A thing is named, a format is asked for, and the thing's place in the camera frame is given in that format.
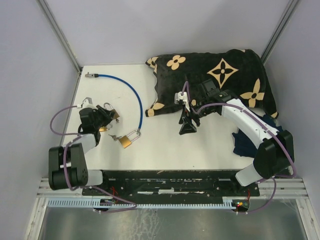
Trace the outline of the small brass padlock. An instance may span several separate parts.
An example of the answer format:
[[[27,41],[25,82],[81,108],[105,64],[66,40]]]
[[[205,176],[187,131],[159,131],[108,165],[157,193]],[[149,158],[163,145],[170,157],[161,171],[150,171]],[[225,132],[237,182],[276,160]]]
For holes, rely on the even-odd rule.
[[[108,125],[106,125],[106,126],[101,126],[101,127],[99,128],[99,131],[100,131],[100,132],[106,132],[106,131],[110,130],[112,127],[113,127],[112,124],[108,124]]]

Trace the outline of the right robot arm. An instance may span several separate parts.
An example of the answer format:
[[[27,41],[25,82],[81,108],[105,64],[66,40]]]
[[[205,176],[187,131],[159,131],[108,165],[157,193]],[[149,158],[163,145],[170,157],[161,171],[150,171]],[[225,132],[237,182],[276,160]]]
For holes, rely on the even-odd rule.
[[[212,80],[204,81],[199,88],[201,99],[195,106],[191,104],[188,82],[184,83],[182,91],[175,93],[175,104],[182,106],[179,134],[197,132],[200,118],[218,113],[236,124],[257,149],[253,162],[231,178],[231,193],[240,196],[252,183],[261,183],[275,176],[283,177],[281,172],[288,167],[292,168],[289,178],[297,175],[293,136],[289,131],[278,131],[268,125],[250,111],[232,91],[218,89]]]

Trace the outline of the brass padlock with key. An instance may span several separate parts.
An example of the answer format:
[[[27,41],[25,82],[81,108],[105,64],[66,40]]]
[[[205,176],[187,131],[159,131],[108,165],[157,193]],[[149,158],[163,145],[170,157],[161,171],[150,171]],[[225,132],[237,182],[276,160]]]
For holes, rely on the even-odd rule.
[[[110,103],[105,102],[105,103],[103,104],[103,107],[104,107],[106,110],[114,113],[114,114],[113,114],[113,119],[114,119],[114,120],[116,121],[116,123],[118,124],[118,123],[120,122],[120,120],[119,120],[120,115],[119,115],[118,112],[113,108],[113,106],[112,106]]]

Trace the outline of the large brass padlock with keys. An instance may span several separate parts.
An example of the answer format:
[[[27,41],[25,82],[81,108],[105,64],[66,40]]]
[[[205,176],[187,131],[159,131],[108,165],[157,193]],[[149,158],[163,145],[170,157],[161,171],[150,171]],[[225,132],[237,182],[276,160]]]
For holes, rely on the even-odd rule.
[[[129,147],[134,141],[141,137],[141,132],[139,130],[133,130],[127,135],[116,136],[114,134],[109,135],[115,142],[119,142],[121,146],[125,149]]]

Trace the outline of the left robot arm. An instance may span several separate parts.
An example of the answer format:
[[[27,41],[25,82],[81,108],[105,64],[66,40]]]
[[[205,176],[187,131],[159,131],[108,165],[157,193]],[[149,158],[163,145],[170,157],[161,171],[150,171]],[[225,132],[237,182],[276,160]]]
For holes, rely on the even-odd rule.
[[[48,151],[48,182],[52,190],[93,186],[99,195],[106,195],[111,183],[103,178],[101,170],[89,170],[85,154],[95,148],[101,139],[100,129],[115,119],[115,112],[100,105],[78,104],[81,124],[76,137],[66,145]]]

